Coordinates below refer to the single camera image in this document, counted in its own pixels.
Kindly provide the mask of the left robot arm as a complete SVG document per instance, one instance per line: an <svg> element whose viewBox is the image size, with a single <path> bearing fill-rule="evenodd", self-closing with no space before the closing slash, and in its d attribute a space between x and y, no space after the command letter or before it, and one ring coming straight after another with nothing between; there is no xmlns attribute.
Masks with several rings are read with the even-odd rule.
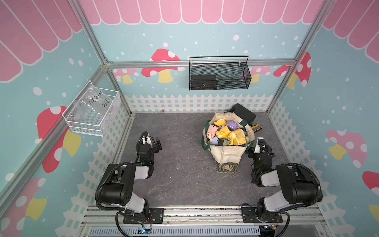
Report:
<svg viewBox="0 0 379 237"><path fill-rule="evenodd" d="M96 206L100 210L118 211L133 220L145 222L151 217L149 203L133 192L134 182L151 178L154 155L162 150L159 140L144 131L136 144L134 162L108 165L95 192Z"/></svg>

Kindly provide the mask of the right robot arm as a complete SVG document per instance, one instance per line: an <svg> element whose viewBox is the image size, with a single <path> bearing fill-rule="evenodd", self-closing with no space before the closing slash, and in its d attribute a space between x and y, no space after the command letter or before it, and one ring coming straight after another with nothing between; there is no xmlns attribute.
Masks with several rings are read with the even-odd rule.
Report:
<svg viewBox="0 0 379 237"><path fill-rule="evenodd" d="M280 190L262 197L253 210L252 217L259 222L279 220L282 212L308 207L321 202L323 193L317 175L308 167L298 163L273 166L275 154L272 147L259 137L255 148L249 150L252 183L261 188L279 187Z"/></svg>

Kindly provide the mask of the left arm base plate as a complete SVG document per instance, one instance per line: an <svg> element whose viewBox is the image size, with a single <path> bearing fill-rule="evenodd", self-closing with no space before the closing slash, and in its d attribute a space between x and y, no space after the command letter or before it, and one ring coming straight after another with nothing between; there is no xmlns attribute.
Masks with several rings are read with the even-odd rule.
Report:
<svg viewBox="0 0 379 237"><path fill-rule="evenodd" d="M128 213L123 218L123 224L162 224L164 216L164 208L149 208L149 211L144 210L141 213L131 215Z"/></svg>

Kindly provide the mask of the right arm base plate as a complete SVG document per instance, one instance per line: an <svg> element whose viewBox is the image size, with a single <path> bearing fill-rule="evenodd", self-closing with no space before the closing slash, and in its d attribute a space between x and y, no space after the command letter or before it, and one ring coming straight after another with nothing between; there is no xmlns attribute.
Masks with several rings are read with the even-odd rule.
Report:
<svg viewBox="0 0 379 237"><path fill-rule="evenodd" d="M277 224L282 223L282 216L277 212L263 212L258 213L255 207L244 205L240 208L243 223L256 223L256 224Z"/></svg>

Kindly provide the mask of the beige canvas tote bag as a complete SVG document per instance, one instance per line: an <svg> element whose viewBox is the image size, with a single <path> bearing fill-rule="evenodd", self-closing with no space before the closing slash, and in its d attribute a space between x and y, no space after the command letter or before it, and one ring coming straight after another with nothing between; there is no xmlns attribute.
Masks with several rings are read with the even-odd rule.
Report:
<svg viewBox="0 0 379 237"><path fill-rule="evenodd" d="M230 146L229 139L219 139L215 136L212 140L206 137L206 132L210 124L214 125L214 121L225 119L227 122L232 120L239 125L245 134L247 143L241 146ZM210 152L216 165L218 173L236 173L242 155L255 142L255 135L251 126L234 113L215 113L211 120L206 122L203 129L201 145L204 150Z"/></svg>

